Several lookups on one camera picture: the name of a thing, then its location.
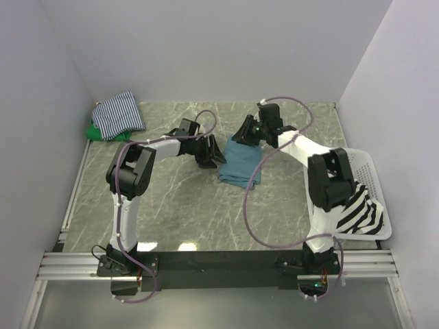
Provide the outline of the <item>teal blue tank top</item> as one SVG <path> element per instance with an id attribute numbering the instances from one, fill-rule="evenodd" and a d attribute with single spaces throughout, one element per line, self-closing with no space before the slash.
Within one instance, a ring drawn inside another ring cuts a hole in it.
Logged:
<path id="1" fill-rule="evenodd" d="M 262 159 L 261 146 L 251 147 L 237 143 L 230 137 L 225 146 L 226 164 L 219 170 L 221 182 L 246 188 L 253 171 Z"/>

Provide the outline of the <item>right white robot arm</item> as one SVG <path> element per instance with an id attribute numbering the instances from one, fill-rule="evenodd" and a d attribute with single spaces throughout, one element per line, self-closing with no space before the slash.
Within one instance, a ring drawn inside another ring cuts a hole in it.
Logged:
<path id="1" fill-rule="evenodd" d="M 261 100 L 258 115 L 249 114 L 232 140 L 256 147 L 261 141 L 299 161 L 307 170 L 308 195 L 313 205 L 310 231 L 302 242 L 301 267 L 318 273 L 335 261 L 334 237 L 342 211 L 355 192 L 348 156 L 343 148 L 320 145 L 283 123 L 279 105 Z"/>

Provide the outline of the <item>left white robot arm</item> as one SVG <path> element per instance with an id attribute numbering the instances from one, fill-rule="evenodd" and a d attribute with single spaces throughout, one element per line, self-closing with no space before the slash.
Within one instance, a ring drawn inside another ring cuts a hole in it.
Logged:
<path id="1" fill-rule="evenodd" d="M 106 256 L 121 275 L 137 267 L 137 214 L 140 196 L 150 185 L 154 165 L 166 158 L 190 155 L 201 169 L 225 164 L 215 136 L 200 131 L 196 121 L 183 119 L 167 134 L 147 141 L 121 142 L 106 173 L 114 202 L 113 229 Z"/>

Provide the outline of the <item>blue white striped folded top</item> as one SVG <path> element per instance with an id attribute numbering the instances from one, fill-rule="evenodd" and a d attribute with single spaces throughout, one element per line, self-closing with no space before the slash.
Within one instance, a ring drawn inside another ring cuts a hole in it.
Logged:
<path id="1" fill-rule="evenodd" d="M 134 95 L 129 90 L 97 104 L 91 120 L 103 141 L 145 129 Z"/>

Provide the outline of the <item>black base crossbar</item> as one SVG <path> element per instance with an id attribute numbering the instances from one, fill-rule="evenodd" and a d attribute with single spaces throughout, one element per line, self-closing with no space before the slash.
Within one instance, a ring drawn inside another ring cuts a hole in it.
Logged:
<path id="1" fill-rule="evenodd" d="M 297 289 L 307 275 L 300 250 L 141 252 L 137 260 L 152 269 L 158 289 Z"/>

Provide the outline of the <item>white plastic laundry basket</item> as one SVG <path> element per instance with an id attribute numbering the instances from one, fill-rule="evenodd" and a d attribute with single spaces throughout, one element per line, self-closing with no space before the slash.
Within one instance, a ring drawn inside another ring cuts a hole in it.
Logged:
<path id="1" fill-rule="evenodd" d="M 344 239 L 361 241 L 387 240 L 392 235 L 392 226 L 373 159 L 368 152 L 363 150 L 352 148 L 346 148 L 345 150 L 348 154 L 353 177 L 359 183 L 368 187 L 369 195 L 375 198 L 384 207 L 384 209 L 383 225 L 380 232 L 376 234 L 374 238 L 372 238 L 370 235 L 348 234 L 347 237 L 344 237 Z"/>

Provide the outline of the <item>black white striped top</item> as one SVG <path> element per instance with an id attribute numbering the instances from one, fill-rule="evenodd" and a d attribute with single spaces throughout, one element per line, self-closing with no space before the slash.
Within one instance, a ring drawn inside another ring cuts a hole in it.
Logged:
<path id="1" fill-rule="evenodd" d="M 383 228 L 385 208 L 371 197 L 368 187 L 355 180 L 355 192 L 337 223 L 338 234 L 376 235 Z"/>

